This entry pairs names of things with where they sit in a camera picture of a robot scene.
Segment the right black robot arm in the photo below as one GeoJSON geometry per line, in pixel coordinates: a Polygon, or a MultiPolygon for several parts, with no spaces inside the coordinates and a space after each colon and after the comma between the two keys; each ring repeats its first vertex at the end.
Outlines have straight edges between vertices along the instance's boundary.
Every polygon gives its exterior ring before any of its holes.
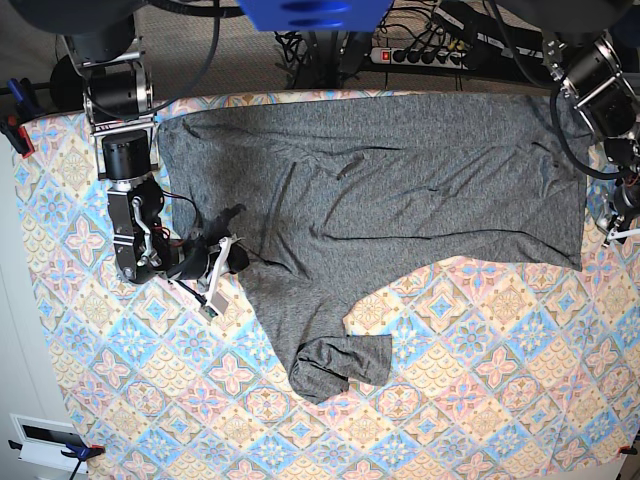
{"type": "Polygon", "coordinates": [[[184,238],[172,237],[162,224],[171,195],[154,178],[157,110],[134,18],[63,41],[82,80],[98,176],[111,184],[108,213],[120,277],[143,284],[160,276],[192,295],[201,313],[225,314],[229,302],[220,292],[220,278],[244,269],[248,258],[228,232],[207,238],[199,212],[184,238]]]}

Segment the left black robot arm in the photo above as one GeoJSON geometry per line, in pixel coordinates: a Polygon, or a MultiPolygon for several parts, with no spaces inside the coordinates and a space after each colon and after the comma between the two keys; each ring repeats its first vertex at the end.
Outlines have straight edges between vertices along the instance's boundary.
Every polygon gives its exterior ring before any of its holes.
{"type": "Polygon", "coordinates": [[[574,167],[597,180],[613,180],[615,188],[603,196],[596,226],[606,246],[637,236],[632,224],[639,218],[639,99],[623,75],[613,46],[601,35],[589,45],[570,46],[553,34],[543,37],[543,64],[556,86],[550,99],[552,126],[574,167]],[[558,99],[570,102],[615,169],[599,171],[582,163],[571,150],[560,125],[558,99]]]}

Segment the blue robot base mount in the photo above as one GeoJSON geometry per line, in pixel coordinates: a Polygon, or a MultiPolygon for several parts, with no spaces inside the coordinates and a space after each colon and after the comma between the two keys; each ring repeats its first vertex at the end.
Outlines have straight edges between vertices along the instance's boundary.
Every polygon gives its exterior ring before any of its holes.
{"type": "Polygon", "coordinates": [[[391,0],[238,0],[258,31],[373,32],[391,0]]]}

